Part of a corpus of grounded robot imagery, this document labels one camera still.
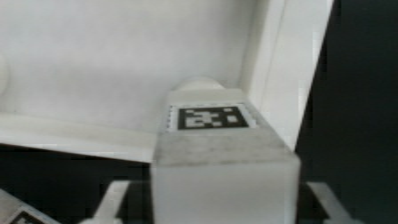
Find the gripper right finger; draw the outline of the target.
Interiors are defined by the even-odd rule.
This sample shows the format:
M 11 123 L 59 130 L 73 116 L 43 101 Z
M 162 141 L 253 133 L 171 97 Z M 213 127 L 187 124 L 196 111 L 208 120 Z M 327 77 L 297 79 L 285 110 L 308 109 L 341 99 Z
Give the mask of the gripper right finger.
M 295 224 L 365 224 L 345 209 L 325 182 L 302 182 Z

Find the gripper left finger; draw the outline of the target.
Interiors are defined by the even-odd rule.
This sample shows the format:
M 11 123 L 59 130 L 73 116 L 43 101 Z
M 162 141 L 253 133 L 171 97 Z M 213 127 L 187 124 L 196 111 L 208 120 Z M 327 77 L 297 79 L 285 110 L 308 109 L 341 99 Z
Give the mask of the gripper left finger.
M 150 224 L 151 202 L 146 181 L 110 182 L 94 214 L 78 224 Z

